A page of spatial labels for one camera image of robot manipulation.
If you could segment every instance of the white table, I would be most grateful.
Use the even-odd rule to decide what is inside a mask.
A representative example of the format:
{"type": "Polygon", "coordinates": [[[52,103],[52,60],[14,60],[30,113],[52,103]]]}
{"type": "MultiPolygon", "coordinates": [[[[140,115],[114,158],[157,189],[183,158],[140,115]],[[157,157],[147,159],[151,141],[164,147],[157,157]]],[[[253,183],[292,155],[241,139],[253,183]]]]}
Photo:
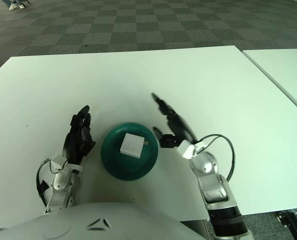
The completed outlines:
{"type": "Polygon", "coordinates": [[[244,50],[243,53],[297,106],[297,49],[244,50]]]}
{"type": "MultiPolygon", "coordinates": [[[[102,165],[102,140],[118,124],[170,133],[151,92],[198,137],[231,139],[230,186],[243,214],[297,208],[297,108],[234,46],[23,56],[0,68],[0,227],[43,213],[36,171],[62,152],[72,114],[86,104],[97,144],[82,163],[79,203],[131,202],[179,221],[208,218],[188,161],[175,149],[160,149],[152,171],[137,181],[117,180],[102,165]]],[[[226,176],[229,147],[219,140],[209,150],[226,176]]]]}

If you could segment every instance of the green bowl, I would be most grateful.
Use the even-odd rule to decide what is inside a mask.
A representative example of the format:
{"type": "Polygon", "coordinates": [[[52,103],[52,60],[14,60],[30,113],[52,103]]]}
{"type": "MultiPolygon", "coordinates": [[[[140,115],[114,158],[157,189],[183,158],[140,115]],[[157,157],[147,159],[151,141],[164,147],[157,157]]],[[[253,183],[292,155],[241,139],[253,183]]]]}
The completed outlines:
{"type": "Polygon", "coordinates": [[[104,139],[101,147],[101,159],[104,168],[115,178],[132,181],[145,176],[154,166],[159,153],[158,143],[153,133],[145,126],[137,123],[124,123],[112,131],[104,139]],[[140,158],[120,153],[125,134],[144,137],[148,142],[143,145],[140,158]]]}

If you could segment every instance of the floor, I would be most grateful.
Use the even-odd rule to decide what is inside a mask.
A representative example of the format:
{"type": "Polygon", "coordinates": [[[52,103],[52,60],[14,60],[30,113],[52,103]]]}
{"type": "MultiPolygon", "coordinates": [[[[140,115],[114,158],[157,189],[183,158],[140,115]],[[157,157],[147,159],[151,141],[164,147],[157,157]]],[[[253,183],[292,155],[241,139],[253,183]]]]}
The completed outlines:
{"type": "Polygon", "coordinates": [[[297,48],[294,0],[31,0],[26,6],[9,11],[0,0],[0,66],[28,55],[297,48]]]}

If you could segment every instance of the person's foot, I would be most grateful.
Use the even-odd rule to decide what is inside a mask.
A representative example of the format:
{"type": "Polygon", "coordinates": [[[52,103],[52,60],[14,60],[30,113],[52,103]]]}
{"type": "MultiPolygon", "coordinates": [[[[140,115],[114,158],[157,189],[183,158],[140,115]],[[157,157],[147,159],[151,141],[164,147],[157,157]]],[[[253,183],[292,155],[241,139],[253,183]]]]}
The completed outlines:
{"type": "Polygon", "coordinates": [[[16,4],[14,4],[14,3],[11,3],[11,5],[9,6],[9,9],[8,10],[14,10],[14,9],[16,9],[18,6],[16,6],[16,4]]]}

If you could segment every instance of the small white cube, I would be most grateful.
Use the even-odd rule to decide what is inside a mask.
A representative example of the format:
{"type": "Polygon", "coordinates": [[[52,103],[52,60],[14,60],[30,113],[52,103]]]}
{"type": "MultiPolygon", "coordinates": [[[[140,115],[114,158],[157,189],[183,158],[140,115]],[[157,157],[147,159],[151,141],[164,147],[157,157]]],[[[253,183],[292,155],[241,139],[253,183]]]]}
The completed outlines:
{"type": "Polygon", "coordinates": [[[139,159],[141,157],[143,143],[144,137],[126,133],[120,147],[120,153],[139,159]]]}

